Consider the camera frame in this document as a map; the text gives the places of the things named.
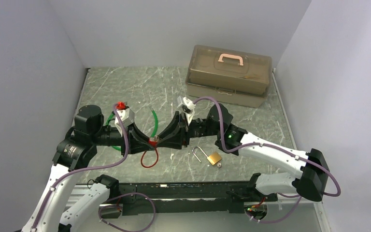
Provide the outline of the brass padlock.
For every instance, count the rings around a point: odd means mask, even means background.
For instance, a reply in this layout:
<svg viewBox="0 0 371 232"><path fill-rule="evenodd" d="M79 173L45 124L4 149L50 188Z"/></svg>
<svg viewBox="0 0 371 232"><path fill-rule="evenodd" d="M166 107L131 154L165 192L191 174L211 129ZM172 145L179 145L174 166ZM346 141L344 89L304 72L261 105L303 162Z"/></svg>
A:
<svg viewBox="0 0 371 232"><path fill-rule="evenodd" d="M201 162L201 159L198 157L197 155L197 150L199 150L205 157L206 159L208 160L208 162L212 165L212 166L215 166L217 165L217 163L221 163L221 160L222 160L222 157L219 155L219 153L217 152L214 152L210 155L208 155L200 146L196 146L192 149L192 153L194 155L194 157L199 161Z"/></svg>

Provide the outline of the beige plastic toolbox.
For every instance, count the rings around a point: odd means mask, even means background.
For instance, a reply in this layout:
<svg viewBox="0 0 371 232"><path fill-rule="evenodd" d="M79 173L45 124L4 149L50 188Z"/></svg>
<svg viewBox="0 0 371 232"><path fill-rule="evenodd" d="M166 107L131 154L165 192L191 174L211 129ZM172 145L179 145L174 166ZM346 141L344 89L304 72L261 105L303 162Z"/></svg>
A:
<svg viewBox="0 0 371 232"><path fill-rule="evenodd" d="M269 56L196 45L185 84L189 96L258 108L268 98L271 72Z"/></svg>

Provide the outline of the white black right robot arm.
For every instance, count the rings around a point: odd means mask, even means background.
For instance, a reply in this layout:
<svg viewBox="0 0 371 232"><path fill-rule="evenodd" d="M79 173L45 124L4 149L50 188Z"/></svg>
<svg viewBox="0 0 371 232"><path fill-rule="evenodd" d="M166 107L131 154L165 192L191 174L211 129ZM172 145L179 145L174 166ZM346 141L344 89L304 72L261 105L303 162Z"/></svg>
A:
<svg viewBox="0 0 371 232"><path fill-rule="evenodd" d="M190 139L216 136L215 145L223 152L256 158L284 170L281 174L253 174L247 195L258 201L274 193L296 193L314 201L322 201L329 178L329 167L320 150L294 150L268 142L232 124L233 116L217 103L205 119L190 119L186 112L176 112L168 127L158 135L157 147L182 149Z"/></svg>

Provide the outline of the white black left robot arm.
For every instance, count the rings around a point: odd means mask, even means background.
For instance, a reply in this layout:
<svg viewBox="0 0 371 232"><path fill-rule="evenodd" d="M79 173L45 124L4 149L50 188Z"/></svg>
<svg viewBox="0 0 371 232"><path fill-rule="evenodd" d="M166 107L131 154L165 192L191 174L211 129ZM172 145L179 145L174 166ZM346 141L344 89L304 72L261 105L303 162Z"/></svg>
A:
<svg viewBox="0 0 371 232"><path fill-rule="evenodd" d="M104 125L99 106L86 105L79 109L74 125L57 145L48 182L22 231L75 232L101 203L113 203L123 197L119 181L102 174L78 202L66 209L79 178L92 170L89 163L97 154L98 146L118 146L124 159L153 149L149 138L137 129L134 113L128 107L116 104L113 110L115 127Z"/></svg>

